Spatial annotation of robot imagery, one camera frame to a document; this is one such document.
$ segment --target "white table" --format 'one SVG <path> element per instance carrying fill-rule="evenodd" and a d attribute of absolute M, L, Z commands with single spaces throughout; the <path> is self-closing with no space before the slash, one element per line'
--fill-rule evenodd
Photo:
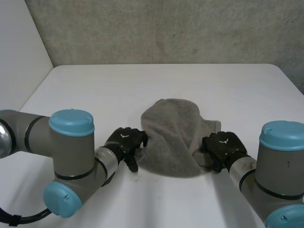
<path fill-rule="evenodd" d="M 304 96 L 273 65 L 184 64 L 56 67 L 22 108 L 48 115 L 67 108 L 95 119 L 95 146 L 117 127 L 140 128 L 141 114 L 161 98 L 195 102 L 201 115 L 220 120 L 257 158 L 263 124 L 304 119 Z M 0 206 L 33 215 L 45 208 L 53 180 L 50 158 L 19 152 L 0 160 Z M 121 163 L 111 184 L 68 219 L 50 215 L 23 228 L 262 228 L 228 173 L 191 179 L 128 171 Z"/>

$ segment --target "wire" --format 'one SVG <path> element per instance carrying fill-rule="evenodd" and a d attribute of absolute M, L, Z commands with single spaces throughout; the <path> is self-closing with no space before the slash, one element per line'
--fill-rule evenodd
<path fill-rule="evenodd" d="M 9 224 L 9 226 L 16 227 L 19 224 L 28 224 L 32 222 L 37 222 L 52 212 L 49 209 L 45 209 L 42 212 L 28 217 L 21 217 L 19 215 L 11 215 L 0 208 L 0 222 Z"/>

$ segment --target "robotic arm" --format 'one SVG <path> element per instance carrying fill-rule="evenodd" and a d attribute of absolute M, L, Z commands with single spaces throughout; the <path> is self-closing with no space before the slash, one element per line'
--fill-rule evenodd
<path fill-rule="evenodd" d="M 266 228 L 304 227 L 304 124 L 274 121 L 260 135 L 257 161 L 232 132 L 202 139 L 213 170 L 230 178 Z"/>
<path fill-rule="evenodd" d="M 10 226 L 40 220 L 51 212 L 68 218 L 101 187 L 108 184 L 124 160 L 137 172 L 135 150 L 148 136 L 137 129 L 119 128 L 105 145 L 94 150 L 93 116 L 81 110 L 62 110 L 51 117 L 0 111 L 0 158 L 18 151 L 53 158 L 55 179 L 43 192 L 47 210 L 22 218 L 0 209 L 0 221 Z"/>

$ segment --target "light blue end cap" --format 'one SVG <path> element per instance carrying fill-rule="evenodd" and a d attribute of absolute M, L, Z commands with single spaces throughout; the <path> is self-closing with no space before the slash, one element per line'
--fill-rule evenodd
<path fill-rule="evenodd" d="M 292 204 L 272 212 L 266 219 L 266 228 L 303 228 L 304 205 Z"/>
<path fill-rule="evenodd" d="M 304 150 L 304 124 L 290 121 L 268 122 L 262 128 L 260 143 L 278 151 Z"/>
<path fill-rule="evenodd" d="M 95 130 L 93 116 L 76 109 L 55 112 L 48 123 L 55 132 L 73 137 L 87 136 Z"/>
<path fill-rule="evenodd" d="M 68 186 L 57 181 L 50 182 L 43 192 L 47 208 L 63 218 L 71 217 L 82 207 L 78 195 Z"/>

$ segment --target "cloth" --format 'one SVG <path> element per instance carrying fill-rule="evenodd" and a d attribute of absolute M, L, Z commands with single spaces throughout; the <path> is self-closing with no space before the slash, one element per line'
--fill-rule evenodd
<path fill-rule="evenodd" d="M 197 105 L 180 99 L 162 99 L 141 117 L 142 129 L 149 136 L 148 145 L 137 150 L 140 167 L 160 175 L 194 177 L 206 173 L 213 165 L 202 153 L 205 136 L 220 131 L 219 121 L 204 120 Z"/>

